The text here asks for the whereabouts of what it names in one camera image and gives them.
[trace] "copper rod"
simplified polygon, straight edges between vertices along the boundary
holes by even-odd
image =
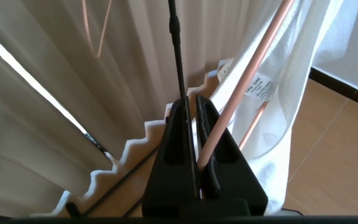
[[[239,83],[234,89],[233,94],[230,96],[226,107],[223,109],[222,115],[219,117],[213,130],[211,131],[211,134],[209,135],[209,138],[207,139],[204,147],[201,150],[201,155],[197,161],[197,166],[200,171],[205,168],[209,161],[209,158],[211,158],[211,155],[215,150],[215,147],[218,144],[218,141],[220,140],[224,130],[226,129],[231,116],[233,115],[242,97],[244,96],[244,93],[249,86],[250,81],[252,80],[260,64],[262,63],[263,58],[265,57],[270,45],[272,44],[273,39],[276,36],[280,26],[283,24],[283,21],[286,18],[289,10],[291,9],[294,1],[295,0],[283,0],[276,14],[274,15],[272,22],[267,28],[266,33],[262,37],[262,40],[260,41],[247,68],[242,74]]]
[[[255,115],[254,120],[252,120],[251,125],[249,126],[247,132],[245,133],[244,137],[241,139],[241,142],[239,144],[239,149],[242,150],[242,148],[245,146],[246,142],[249,139],[249,136],[251,135],[252,131],[255,129],[256,124],[258,123],[260,117],[265,111],[265,108],[269,102],[265,101],[258,109],[258,113]]]

